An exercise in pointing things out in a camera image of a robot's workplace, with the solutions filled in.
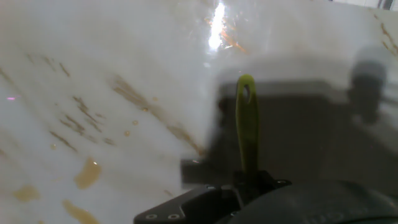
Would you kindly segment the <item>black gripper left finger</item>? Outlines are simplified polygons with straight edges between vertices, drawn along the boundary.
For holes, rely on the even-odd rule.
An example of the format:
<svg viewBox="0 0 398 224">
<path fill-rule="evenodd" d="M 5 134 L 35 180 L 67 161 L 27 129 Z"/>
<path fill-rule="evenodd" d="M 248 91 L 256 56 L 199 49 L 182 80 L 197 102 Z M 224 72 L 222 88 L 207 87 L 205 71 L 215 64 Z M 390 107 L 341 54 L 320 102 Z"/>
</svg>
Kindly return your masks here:
<svg viewBox="0 0 398 224">
<path fill-rule="evenodd" d="M 233 189 L 205 185 L 136 215 L 133 224 L 214 224 L 238 210 Z"/>
</svg>

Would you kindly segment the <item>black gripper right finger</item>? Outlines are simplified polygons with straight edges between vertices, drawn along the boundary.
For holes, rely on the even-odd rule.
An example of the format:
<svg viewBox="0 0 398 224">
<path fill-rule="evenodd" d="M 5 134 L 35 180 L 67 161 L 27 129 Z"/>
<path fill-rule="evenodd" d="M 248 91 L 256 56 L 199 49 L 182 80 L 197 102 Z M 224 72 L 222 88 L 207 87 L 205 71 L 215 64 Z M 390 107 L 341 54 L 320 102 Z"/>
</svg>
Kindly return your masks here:
<svg viewBox="0 0 398 224">
<path fill-rule="evenodd" d="M 261 195 L 291 184 L 289 180 L 274 179 L 265 170 L 260 170 L 253 179 L 246 177 L 243 171 L 233 174 L 233 187 L 240 204 L 249 204 Z"/>
</svg>

